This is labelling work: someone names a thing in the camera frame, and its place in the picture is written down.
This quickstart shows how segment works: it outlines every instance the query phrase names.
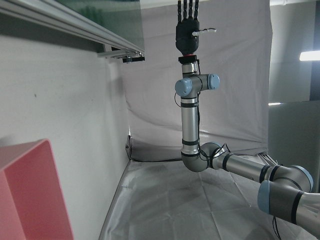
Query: pink panel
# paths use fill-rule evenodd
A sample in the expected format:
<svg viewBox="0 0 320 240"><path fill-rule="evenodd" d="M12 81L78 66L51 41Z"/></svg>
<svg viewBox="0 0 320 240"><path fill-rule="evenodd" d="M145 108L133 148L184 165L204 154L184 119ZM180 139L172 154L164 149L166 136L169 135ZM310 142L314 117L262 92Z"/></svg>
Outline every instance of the pink panel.
<svg viewBox="0 0 320 240"><path fill-rule="evenodd" d="M0 171L0 193L0 239L26 239L3 171Z"/></svg>
<svg viewBox="0 0 320 240"><path fill-rule="evenodd" d="M28 147L23 154L19 152L26 150L24 144L0 148L0 161L4 152L6 156L14 156L10 151L19 155L6 163L4 173L25 237L71 240L73 234L50 143L42 140Z"/></svg>

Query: white backdrop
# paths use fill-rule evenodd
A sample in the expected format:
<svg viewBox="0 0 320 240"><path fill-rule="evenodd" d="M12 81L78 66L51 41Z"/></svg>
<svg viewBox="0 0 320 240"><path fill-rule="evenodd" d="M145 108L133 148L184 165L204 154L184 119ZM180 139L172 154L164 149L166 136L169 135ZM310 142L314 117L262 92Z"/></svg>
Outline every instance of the white backdrop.
<svg viewBox="0 0 320 240"><path fill-rule="evenodd" d="M268 150L268 87L272 28L268 0L199 4L196 52L202 74L220 76L220 88L201 93L200 142L227 143L238 154ZM177 7L142 10L145 62L121 66L135 160L180 158L181 110L174 101L182 78L175 47Z"/></svg>

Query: aluminum rail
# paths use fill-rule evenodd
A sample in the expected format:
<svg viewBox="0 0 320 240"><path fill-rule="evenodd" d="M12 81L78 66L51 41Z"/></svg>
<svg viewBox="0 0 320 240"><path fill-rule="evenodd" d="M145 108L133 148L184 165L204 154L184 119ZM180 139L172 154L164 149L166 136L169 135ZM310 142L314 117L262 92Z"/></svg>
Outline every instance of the aluminum rail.
<svg viewBox="0 0 320 240"><path fill-rule="evenodd" d="M143 55L145 50L54 0L0 0L0 13Z"/></svg>

